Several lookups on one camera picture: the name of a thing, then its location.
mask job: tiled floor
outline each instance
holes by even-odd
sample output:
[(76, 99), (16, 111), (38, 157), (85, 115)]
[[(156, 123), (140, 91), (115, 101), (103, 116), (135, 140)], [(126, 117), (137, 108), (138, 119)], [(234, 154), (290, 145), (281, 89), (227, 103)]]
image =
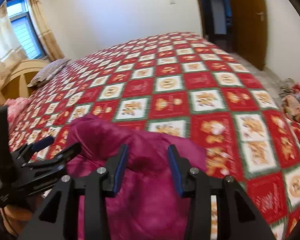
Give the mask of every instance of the tiled floor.
[(282, 100), (279, 96), (280, 87), (277, 75), (275, 75), (271, 70), (265, 69), (264, 71), (258, 70), (251, 63), (246, 61), (244, 58), (240, 57), (238, 54), (231, 53), (231, 55), (242, 65), (244, 65), (263, 85), (263, 87), (268, 91), (268, 93), (273, 97), (276, 104), (281, 108)]

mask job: wooden headboard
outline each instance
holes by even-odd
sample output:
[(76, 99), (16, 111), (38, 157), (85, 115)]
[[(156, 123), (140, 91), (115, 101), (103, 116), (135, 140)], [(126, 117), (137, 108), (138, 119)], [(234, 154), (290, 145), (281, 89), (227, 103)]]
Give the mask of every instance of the wooden headboard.
[(21, 61), (7, 78), (1, 90), (5, 99), (16, 99), (18, 97), (28, 98), (33, 88), (28, 88), (27, 84), (49, 61), (30, 59)]

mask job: window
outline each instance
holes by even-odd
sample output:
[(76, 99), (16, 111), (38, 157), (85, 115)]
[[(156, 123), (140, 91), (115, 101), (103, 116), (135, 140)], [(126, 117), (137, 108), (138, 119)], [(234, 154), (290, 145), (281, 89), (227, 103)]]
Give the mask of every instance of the window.
[(25, 0), (7, 0), (11, 25), (29, 59), (43, 58), (45, 52), (34, 31)]

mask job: white wall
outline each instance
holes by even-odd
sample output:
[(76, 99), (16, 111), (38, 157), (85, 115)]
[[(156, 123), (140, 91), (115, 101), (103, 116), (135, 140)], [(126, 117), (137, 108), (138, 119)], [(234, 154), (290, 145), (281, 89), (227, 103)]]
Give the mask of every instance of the white wall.
[(226, 34), (226, 14), (223, 0), (211, 0), (215, 34)]
[(197, 0), (41, 0), (66, 57), (174, 31), (202, 34)]
[(289, 0), (266, 0), (268, 48), (266, 66), (282, 80), (300, 83), (300, 16)]

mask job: pink blanket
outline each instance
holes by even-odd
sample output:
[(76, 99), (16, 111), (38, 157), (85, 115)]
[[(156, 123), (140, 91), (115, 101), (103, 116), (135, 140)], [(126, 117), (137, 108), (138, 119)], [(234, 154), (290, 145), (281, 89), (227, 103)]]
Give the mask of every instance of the pink blanket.
[(8, 106), (8, 124), (9, 124), (9, 133), (12, 132), (14, 124), (19, 122), (20, 114), (29, 105), (31, 100), (29, 98), (17, 98), (17, 99), (8, 99), (4, 105)]
[[(173, 187), (167, 148), (175, 144), (180, 156), (206, 171), (203, 147), (185, 138), (133, 131), (93, 114), (72, 122), (67, 146), (75, 142), (81, 143), (82, 152), (68, 163), (73, 177), (88, 175), (104, 165), (121, 144), (129, 147), (122, 188), (115, 198), (106, 198), (112, 240), (183, 239), (190, 199), (181, 199)], [(79, 204), (80, 240), (84, 239), (83, 214), (84, 197)]]

